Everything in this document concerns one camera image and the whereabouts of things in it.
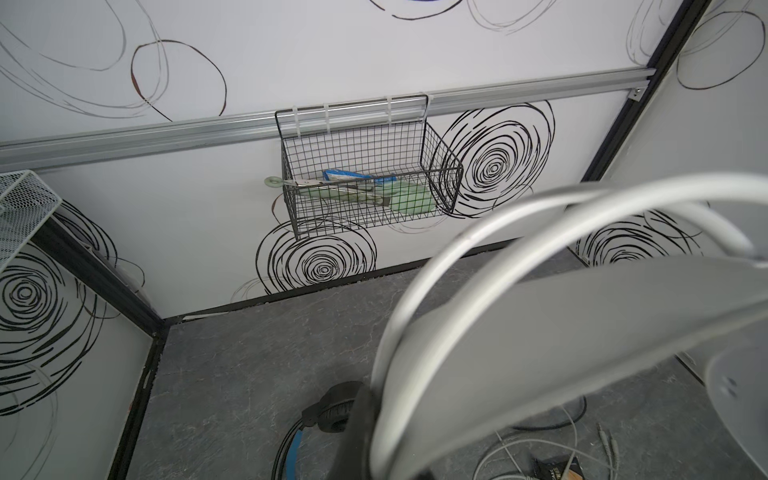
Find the white mesh basket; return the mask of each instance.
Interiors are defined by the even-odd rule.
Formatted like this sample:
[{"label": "white mesh basket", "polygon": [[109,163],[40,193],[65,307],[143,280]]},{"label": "white mesh basket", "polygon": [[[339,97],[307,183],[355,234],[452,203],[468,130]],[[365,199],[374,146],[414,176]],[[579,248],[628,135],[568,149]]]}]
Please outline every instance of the white mesh basket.
[{"label": "white mesh basket", "polygon": [[0,272],[61,204],[31,170],[0,174]]}]

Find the black wire basket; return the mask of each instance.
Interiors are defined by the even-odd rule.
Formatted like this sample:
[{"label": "black wire basket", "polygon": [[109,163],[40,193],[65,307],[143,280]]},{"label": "black wire basket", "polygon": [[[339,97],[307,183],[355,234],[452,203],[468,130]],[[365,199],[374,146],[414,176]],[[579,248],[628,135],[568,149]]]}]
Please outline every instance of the black wire basket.
[{"label": "black wire basket", "polygon": [[298,240],[453,211],[462,164],[426,122],[427,102],[417,95],[275,112]]}]

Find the mesh basket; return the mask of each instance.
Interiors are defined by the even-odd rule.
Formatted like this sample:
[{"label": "mesh basket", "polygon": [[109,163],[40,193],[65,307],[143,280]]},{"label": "mesh basket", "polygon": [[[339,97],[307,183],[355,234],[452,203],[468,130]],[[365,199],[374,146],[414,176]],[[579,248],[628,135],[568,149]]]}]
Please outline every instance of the mesh basket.
[{"label": "mesh basket", "polygon": [[[302,134],[298,118],[294,134],[280,128],[283,193],[297,239],[453,211],[462,165],[426,122],[423,102],[415,120],[411,111],[401,115],[411,119],[391,121],[388,109],[386,124],[333,130],[326,115],[321,133]],[[371,104],[344,108],[356,105]],[[297,111],[276,112],[278,126]]]},{"label": "mesh basket", "polygon": [[0,271],[61,204],[31,170],[0,174]]}]

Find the black frame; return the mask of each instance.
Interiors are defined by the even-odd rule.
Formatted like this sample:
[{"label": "black frame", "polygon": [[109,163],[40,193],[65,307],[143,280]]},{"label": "black frame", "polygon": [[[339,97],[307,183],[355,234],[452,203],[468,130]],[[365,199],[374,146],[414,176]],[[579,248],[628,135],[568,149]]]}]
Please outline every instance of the black frame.
[{"label": "black frame", "polygon": [[581,181],[596,181],[605,175],[640,115],[648,106],[648,102],[661,85],[661,81],[674,65],[685,42],[694,33],[710,2],[711,0],[684,0],[680,5],[664,37],[648,61],[648,67],[656,68],[656,73],[648,79],[649,83],[642,98],[639,101],[627,99],[624,103]]},{"label": "black frame", "polygon": [[[603,140],[602,145],[595,154],[582,181],[600,180],[615,158],[627,136],[631,132],[638,118],[645,110],[648,102],[653,97],[659,85],[674,64],[685,42],[693,33],[698,22],[707,10],[710,0],[684,0],[677,11],[674,20],[670,23],[664,37],[658,45],[653,56],[648,62],[648,67],[656,68],[656,73],[650,77],[650,83],[639,101],[627,100],[617,116],[611,129]],[[418,268],[427,260],[417,260],[398,266],[391,266],[373,272],[363,273],[334,280],[327,283],[303,287],[290,292],[275,293],[252,300],[231,303],[199,312],[179,315],[168,319],[161,319],[149,306],[147,306],[130,288],[128,288],[106,265],[104,265],[90,250],[83,247],[70,233],[51,218],[45,222],[31,240],[37,247],[67,268],[83,283],[88,285],[97,295],[101,296],[112,306],[121,311],[130,321],[153,337],[152,346],[144,371],[131,404],[118,450],[112,462],[109,472],[109,480],[124,480],[128,473],[136,441],[138,440],[144,413],[147,410],[149,397],[157,374],[157,368],[168,338],[169,329],[175,323],[182,323],[185,316],[207,315],[241,310],[262,303],[284,300],[294,296],[325,290],[335,286],[385,276]],[[511,240],[493,243],[483,247],[476,247],[465,255],[468,257],[477,253],[498,250],[506,247]]]}]

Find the blue package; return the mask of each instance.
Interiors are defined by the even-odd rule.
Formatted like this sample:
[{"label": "blue package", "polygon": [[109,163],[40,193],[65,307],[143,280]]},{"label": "blue package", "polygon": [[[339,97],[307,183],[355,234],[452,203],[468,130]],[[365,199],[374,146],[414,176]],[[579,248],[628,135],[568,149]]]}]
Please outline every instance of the blue package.
[{"label": "blue package", "polygon": [[[327,181],[341,181],[341,180],[355,180],[357,178],[373,178],[372,175],[363,175],[358,174],[356,172],[349,172],[346,170],[335,170],[335,169],[328,169],[323,172],[323,178]],[[397,177],[394,175],[391,177],[384,177],[384,178],[374,178],[373,182],[376,184],[383,184],[385,182],[393,182],[397,180]]]}]

